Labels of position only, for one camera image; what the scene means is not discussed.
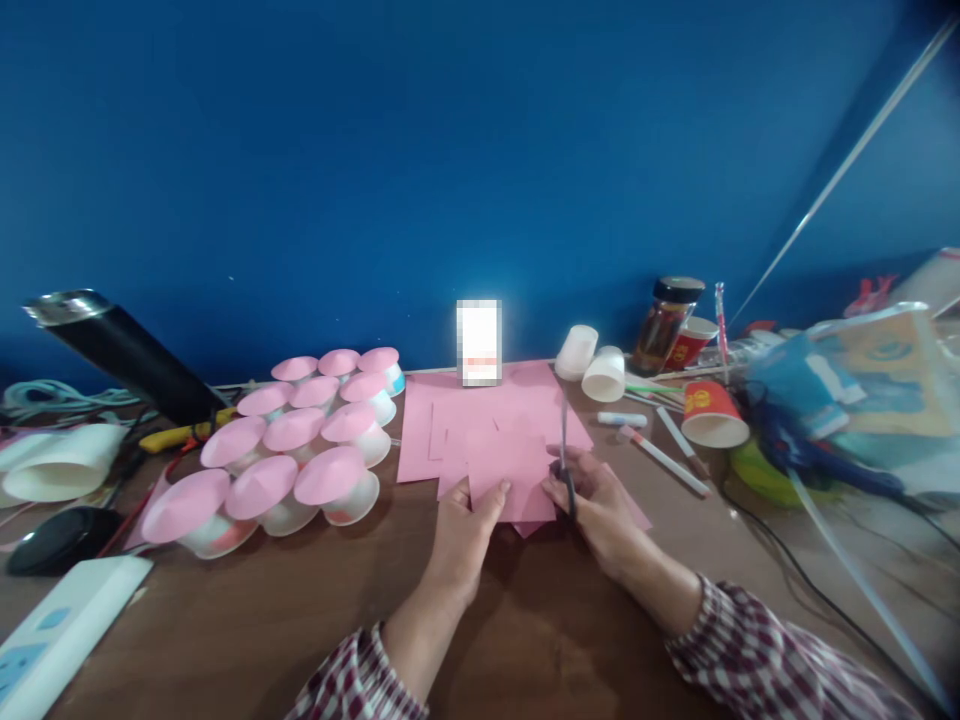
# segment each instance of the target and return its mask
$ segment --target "phone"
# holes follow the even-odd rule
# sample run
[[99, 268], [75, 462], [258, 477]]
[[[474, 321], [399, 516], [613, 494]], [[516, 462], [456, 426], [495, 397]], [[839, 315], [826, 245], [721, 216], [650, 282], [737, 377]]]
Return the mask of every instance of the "phone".
[[463, 387], [500, 384], [501, 320], [499, 300], [457, 300], [457, 375]]

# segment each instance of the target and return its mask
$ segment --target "glue stick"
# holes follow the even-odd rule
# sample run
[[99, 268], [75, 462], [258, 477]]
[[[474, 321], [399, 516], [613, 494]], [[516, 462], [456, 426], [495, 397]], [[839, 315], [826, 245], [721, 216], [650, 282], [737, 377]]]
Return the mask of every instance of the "glue stick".
[[597, 422], [603, 425], [646, 427], [647, 416], [642, 413], [597, 413]]

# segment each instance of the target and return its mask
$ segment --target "white power strip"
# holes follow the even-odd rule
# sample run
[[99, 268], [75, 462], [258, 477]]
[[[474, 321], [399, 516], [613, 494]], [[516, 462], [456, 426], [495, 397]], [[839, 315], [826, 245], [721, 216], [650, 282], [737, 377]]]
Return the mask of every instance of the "white power strip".
[[74, 566], [0, 645], [0, 720], [40, 720], [152, 568], [140, 557]]

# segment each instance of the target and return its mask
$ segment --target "person's left hand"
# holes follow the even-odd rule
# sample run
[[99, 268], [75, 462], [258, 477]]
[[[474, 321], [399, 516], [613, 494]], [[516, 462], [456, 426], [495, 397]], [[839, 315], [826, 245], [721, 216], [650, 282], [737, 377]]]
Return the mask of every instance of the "person's left hand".
[[433, 552], [422, 583], [452, 593], [465, 608], [477, 596], [480, 566], [490, 534], [507, 501], [510, 483], [503, 481], [470, 510], [470, 485], [464, 478], [439, 502]]

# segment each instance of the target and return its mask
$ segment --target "black thermos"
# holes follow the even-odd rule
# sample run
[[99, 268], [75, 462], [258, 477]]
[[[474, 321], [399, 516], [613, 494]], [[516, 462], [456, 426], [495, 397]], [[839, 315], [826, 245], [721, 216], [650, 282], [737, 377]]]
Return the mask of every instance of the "black thermos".
[[127, 311], [93, 290], [44, 295], [23, 307], [37, 324], [178, 426], [210, 419], [223, 401]]

